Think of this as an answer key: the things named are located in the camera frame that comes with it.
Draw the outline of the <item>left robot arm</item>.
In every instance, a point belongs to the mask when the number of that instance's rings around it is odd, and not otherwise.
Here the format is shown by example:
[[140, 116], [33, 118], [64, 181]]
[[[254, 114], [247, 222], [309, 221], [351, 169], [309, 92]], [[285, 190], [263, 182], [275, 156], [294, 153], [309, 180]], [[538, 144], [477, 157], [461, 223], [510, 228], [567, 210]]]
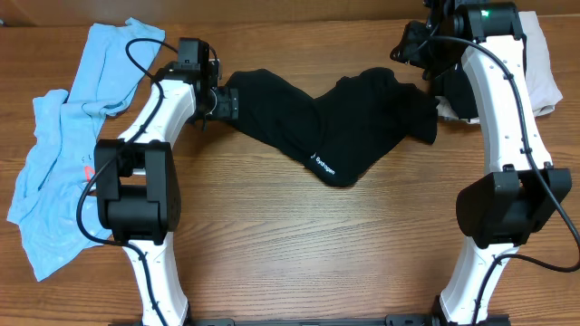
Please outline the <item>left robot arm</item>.
[[189, 300], [180, 285], [174, 233], [181, 213], [173, 146], [188, 123], [234, 121], [237, 90], [218, 84], [213, 47], [182, 38], [177, 58], [151, 74], [150, 97], [138, 118], [116, 139], [94, 149], [99, 221], [130, 260], [142, 302], [141, 325], [190, 325]]

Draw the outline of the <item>black t-shirt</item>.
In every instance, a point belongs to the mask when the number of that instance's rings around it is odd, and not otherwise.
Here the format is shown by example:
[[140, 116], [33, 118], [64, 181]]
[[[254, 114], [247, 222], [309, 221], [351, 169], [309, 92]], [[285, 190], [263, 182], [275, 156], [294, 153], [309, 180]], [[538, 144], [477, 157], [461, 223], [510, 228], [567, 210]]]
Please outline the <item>black t-shirt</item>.
[[266, 69], [235, 72], [227, 86], [239, 93], [237, 130], [331, 187], [354, 185], [408, 136], [428, 144], [437, 137], [438, 99], [387, 68], [342, 77], [318, 98]]

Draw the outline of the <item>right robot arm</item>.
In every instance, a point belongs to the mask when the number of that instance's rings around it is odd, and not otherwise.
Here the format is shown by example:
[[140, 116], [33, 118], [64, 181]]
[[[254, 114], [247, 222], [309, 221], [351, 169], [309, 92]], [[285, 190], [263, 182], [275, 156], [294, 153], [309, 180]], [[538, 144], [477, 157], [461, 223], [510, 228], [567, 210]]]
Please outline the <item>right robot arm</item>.
[[463, 245], [447, 286], [428, 314], [390, 315], [390, 325], [506, 325], [488, 304], [508, 262], [539, 232], [572, 187], [540, 137], [527, 91], [527, 48], [511, 2], [430, 1], [391, 51], [419, 67], [439, 95], [466, 94], [484, 140], [483, 177], [461, 190], [455, 211]]

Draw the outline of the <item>light blue t-shirt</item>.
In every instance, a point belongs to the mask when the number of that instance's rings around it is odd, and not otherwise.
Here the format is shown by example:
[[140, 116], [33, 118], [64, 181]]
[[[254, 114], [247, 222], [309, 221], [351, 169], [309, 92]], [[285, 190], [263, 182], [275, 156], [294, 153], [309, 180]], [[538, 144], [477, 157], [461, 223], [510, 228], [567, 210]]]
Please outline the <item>light blue t-shirt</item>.
[[36, 143], [15, 181], [7, 219], [19, 228], [37, 281], [94, 245], [78, 228], [77, 207], [91, 235], [111, 235], [99, 222], [95, 197], [79, 198], [95, 172], [93, 151], [106, 118], [130, 106], [165, 36], [134, 18], [122, 27], [94, 24], [71, 89], [33, 100]]

